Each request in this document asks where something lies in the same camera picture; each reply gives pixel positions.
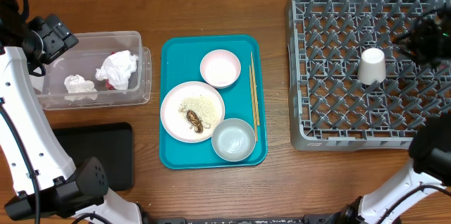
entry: light blue bowl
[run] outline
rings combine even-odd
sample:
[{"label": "light blue bowl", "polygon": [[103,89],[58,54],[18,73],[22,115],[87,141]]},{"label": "light blue bowl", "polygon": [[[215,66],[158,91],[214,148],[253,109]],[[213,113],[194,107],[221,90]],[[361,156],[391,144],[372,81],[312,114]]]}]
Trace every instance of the light blue bowl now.
[{"label": "light blue bowl", "polygon": [[255,148],[255,132],[238,118],[224,120],[213,132],[211,144],[219,157],[226,161],[242,161]]}]

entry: black electronic device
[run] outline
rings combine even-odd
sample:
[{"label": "black electronic device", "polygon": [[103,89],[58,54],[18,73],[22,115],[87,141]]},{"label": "black electronic device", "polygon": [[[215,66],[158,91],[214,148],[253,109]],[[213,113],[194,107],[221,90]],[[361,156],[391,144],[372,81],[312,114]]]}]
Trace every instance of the black electronic device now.
[{"label": "black electronic device", "polygon": [[133,186],[133,132],[128,123],[113,123],[54,130],[64,151],[78,166],[96,157],[113,191]]}]

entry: gray dish rack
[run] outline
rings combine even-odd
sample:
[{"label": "gray dish rack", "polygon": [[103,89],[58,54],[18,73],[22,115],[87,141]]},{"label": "gray dish rack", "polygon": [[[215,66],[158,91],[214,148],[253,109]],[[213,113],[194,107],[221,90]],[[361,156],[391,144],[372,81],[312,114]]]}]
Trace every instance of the gray dish rack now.
[{"label": "gray dish rack", "polygon": [[[429,117],[451,108],[451,73],[400,55],[391,40],[450,0],[289,0],[290,134],[310,151],[407,149]],[[387,78],[357,79],[365,49],[385,53]]]}]

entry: small bowl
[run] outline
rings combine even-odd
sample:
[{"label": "small bowl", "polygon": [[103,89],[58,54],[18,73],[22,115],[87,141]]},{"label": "small bowl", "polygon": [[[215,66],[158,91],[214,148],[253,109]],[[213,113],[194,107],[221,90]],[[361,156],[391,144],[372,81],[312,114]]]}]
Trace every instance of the small bowl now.
[{"label": "small bowl", "polygon": [[226,161],[242,161],[255,148],[255,132],[245,121],[237,118],[224,120],[213,132],[211,144],[219,157]]},{"label": "small bowl", "polygon": [[200,74],[211,86],[222,89],[232,85],[240,76],[241,63],[230,51],[210,51],[200,63]]}]

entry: crumpled tissue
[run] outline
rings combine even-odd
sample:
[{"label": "crumpled tissue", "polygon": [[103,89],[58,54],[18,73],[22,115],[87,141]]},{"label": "crumpled tissue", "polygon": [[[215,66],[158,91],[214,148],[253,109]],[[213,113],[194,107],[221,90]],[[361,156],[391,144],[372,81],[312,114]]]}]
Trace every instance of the crumpled tissue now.
[{"label": "crumpled tissue", "polygon": [[[91,80],[85,80],[84,77],[80,75],[70,75],[65,78],[64,85],[66,86],[66,89],[68,90],[69,94],[72,93],[86,93],[86,92],[97,92],[97,90],[94,88],[94,83]],[[77,101],[84,98],[90,98],[90,99],[97,99],[96,94],[86,94],[86,95],[79,95],[79,96],[66,96],[64,99],[69,101]]]},{"label": "crumpled tissue", "polygon": [[108,80],[117,90],[128,89],[128,79],[136,72],[138,56],[130,51],[119,51],[105,59],[100,69],[96,69],[96,79]]}]

